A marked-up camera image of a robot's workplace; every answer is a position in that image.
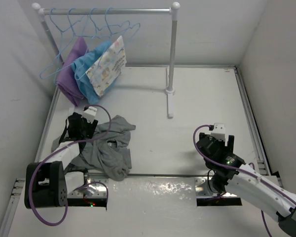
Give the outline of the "grey t shirt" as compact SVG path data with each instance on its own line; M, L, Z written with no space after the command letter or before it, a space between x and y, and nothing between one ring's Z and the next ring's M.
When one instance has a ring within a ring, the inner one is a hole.
M122 181L132 168L131 153L128 148L131 131L136 126L128 123L124 117L116 115L108 122L97 125L94 137L101 139L87 142L82 152L74 158L65 172L98 170L115 181ZM52 143L51 152L56 147Z

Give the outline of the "light blue wire hanger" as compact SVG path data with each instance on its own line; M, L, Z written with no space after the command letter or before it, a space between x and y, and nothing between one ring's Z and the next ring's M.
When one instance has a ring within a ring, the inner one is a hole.
M126 37L126 43L132 41L134 36L140 30L141 24L140 23L132 24L130 20L126 20L119 24L110 24L108 22L108 14L112 10L113 10L112 7L107 8L104 16L106 27L110 33L110 38L112 38L113 36L123 36L123 37Z

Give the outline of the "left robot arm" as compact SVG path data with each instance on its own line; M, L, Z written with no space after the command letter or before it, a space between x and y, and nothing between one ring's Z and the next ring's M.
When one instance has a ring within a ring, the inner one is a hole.
M70 177L65 175L65 169L84 149L85 140L93 137L98 124L95 111L86 110L83 114L74 112L65 120L65 128L56 139L54 151L47 162L38 169L32 187L34 207L62 207L67 202L67 184L72 180L83 183L81 174Z

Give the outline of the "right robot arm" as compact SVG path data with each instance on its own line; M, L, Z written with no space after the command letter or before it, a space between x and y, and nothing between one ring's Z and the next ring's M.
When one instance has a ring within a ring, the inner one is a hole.
M296 237L296 194L260 175L233 153L229 143L200 133L195 146L214 172L212 186L218 193L237 195L269 215L284 233Z

